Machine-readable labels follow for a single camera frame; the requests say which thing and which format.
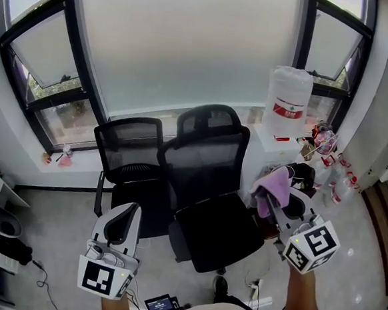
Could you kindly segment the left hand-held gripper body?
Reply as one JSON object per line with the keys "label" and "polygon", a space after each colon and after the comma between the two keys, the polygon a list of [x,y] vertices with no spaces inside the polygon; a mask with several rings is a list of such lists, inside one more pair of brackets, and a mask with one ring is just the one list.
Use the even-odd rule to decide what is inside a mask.
{"label": "left hand-held gripper body", "polygon": [[106,299],[120,300],[137,274],[140,260],[94,240],[79,257],[77,286]]}

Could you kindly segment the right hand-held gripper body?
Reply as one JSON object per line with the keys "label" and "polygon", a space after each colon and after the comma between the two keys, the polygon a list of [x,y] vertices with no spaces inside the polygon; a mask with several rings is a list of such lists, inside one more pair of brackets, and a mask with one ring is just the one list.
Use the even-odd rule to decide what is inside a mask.
{"label": "right hand-held gripper body", "polygon": [[332,222],[319,214],[307,220],[292,220],[281,226],[274,242],[280,258],[300,274],[314,271],[328,262],[340,248]]}

